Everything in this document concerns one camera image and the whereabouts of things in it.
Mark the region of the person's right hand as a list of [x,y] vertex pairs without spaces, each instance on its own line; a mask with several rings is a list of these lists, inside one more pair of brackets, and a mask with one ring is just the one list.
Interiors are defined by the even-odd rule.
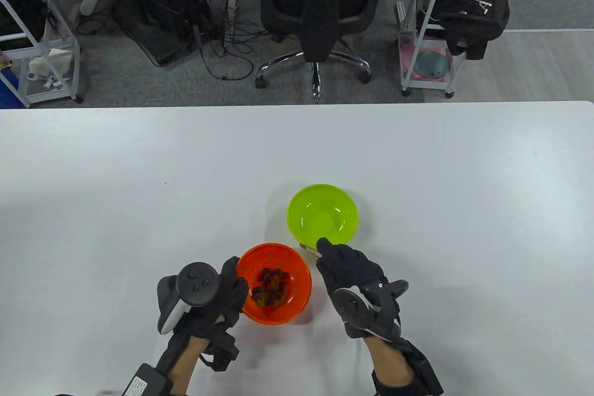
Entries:
[[350,338],[378,337],[388,343],[401,335],[397,299],[408,290],[406,280],[390,283],[380,265],[360,250],[320,238],[316,261],[327,293]]

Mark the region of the person's left hand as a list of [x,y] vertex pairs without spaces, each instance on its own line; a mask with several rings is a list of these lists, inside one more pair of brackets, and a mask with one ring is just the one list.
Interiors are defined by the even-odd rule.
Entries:
[[239,258],[225,260],[217,272],[209,264],[195,262],[177,276],[179,301],[172,330],[211,342],[236,324],[248,297],[246,279],[237,272]]

